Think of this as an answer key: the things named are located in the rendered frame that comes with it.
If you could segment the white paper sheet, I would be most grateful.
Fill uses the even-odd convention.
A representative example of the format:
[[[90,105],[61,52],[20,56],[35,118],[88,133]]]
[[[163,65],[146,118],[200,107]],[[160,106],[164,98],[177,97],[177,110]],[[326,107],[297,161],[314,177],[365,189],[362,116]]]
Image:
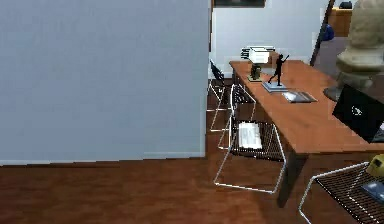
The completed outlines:
[[[245,122],[239,124],[239,146],[251,149],[262,147],[258,124]]]

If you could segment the stack of white papers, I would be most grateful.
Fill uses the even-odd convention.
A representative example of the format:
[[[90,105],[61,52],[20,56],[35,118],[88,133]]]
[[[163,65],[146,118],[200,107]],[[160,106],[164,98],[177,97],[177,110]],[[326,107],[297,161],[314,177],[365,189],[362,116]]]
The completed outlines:
[[[273,46],[247,46],[241,49],[241,58],[252,61],[264,60],[269,57],[270,52],[274,52]]]

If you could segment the white shade desk lamp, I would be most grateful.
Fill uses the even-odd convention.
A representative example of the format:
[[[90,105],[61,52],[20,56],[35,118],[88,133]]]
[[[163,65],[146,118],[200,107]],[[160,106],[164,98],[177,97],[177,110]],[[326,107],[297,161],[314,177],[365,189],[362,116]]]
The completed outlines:
[[[261,65],[266,64],[269,58],[269,51],[264,47],[251,47],[248,59],[252,62],[250,77],[252,81],[261,82]]]

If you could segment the black figure statuette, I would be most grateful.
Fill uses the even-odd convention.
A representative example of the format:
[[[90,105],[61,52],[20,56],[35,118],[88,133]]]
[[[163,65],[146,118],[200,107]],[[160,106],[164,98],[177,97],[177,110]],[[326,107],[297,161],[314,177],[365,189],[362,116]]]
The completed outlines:
[[[281,76],[283,64],[288,58],[289,56],[284,56],[283,54],[280,54],[276,59],[276,69],[274,71],[274,74],[266,82],[262,83],[262,86],[268,92],[284,92],[287,90],[287,88],[281,83]]]

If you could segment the grey flat tablet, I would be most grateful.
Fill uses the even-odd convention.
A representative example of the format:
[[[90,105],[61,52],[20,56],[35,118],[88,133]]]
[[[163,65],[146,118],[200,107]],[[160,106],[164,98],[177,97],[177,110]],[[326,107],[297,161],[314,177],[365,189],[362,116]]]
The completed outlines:
[[[290,103],[312,103],[317,99],[307,92],[283,92],[282,95]]]

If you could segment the brown wooden table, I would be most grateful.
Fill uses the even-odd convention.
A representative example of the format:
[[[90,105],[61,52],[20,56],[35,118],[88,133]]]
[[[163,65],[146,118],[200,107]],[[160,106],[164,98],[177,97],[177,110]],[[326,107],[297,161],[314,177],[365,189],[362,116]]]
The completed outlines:
[[[310,65],[289,60],[283,66],[282,83],[292,90],[306,91],[315,103],[294,104],[279,93],[267,92],[259,83],[247,79],[251,64],[232,61],[235,82],[246,86],[259,103],[264,119],[273,122],[288,151],[287,167],[282,175],[277,205],[283,208],[291,198],[296,180],[307,160],[325,154],[384,153],[384,143],[369,144],[346,125],[337,120],[332,111],[335,103],[324,96],[322,90],[333,82],[327,75]]]

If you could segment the dark wooden room door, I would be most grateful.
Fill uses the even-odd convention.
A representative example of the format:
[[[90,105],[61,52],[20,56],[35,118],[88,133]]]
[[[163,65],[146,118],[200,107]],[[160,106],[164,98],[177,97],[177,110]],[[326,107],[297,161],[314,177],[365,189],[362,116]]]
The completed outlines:
[[[314,46],[314,49],[313,49],[313,52],[312,52],[312,56],[311,56],[311,59],[310,59],[310,62],[309,62],[309,65],[310,66],[314,66],[315,62],[316,62],[316,58],[317,58],[317,55],[320,51],[320,46],[321,46],[321,42],[323,41],[323,36],[324,36],[324,33],[326,31],[326,26],[328,24],[328,18],[332,12],[332,8],[334,6],[334,2],[335,0],[328,0],[328,4],[327,4],[327,8],[324,12],[324,17],[323,19],[321,20],[321,27],[320,27],[320,30],[319,30],[319,33],[318,33],[318,37],[316,39],[316,43],[315,43],[315,46]]]

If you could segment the blue ball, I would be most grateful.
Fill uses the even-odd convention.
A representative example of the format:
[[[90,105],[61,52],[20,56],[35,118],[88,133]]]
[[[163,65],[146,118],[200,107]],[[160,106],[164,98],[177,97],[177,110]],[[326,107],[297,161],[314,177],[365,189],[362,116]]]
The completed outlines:
[[[323,41],[330,41],[334,38],[334,30],[330,24],[327,24],[322,36]]]

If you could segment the black open laptop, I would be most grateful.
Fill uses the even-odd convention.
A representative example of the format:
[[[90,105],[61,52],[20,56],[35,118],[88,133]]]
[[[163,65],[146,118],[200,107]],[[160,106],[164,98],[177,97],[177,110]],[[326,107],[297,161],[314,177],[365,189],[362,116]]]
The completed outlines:
[[[384,104],[347,84],[332,115],[368,143],[384,143]]]

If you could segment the wooden cabinet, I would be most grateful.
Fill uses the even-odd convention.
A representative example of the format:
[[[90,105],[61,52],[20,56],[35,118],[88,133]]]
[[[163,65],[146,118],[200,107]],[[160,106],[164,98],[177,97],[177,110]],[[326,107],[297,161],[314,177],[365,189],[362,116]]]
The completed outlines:
[[[347,37],[349,34],[352,10],[333,7],[328,17],[328,24],[333,28],[336,37]]]

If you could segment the beige stone bust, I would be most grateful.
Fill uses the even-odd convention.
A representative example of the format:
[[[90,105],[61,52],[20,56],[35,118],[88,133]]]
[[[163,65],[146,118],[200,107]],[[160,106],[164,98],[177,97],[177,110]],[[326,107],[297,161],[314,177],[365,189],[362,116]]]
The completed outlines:
[[[334,86],[323,94],[332,101],[340,98],[344,86],[364,91],[373,77],[384,71],[384,0],[357,0],[345,49],[337,55],[339,74]]]

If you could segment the yellow box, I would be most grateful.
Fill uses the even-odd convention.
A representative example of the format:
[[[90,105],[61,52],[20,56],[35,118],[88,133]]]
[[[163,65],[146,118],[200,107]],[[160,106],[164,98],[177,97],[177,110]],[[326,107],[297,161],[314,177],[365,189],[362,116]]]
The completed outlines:
[[[384,177],[384,154],[378,154],[370,161],[366,172],[374,177]]]

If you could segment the grey flat book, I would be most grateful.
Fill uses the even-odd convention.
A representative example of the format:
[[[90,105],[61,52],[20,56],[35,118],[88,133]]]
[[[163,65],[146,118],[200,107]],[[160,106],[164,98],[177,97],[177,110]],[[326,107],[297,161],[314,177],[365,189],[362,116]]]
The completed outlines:
[[[384,183],[373,181],[366,183],[362,189],[378,203],[384,204]]]

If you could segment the dark framed wall picture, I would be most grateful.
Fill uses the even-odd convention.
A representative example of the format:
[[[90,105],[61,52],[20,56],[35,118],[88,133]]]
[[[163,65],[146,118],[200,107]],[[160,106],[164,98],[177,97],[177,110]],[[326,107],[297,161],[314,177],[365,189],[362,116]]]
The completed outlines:
[[[213,0],[214,7],[264,8],[266,0]]]

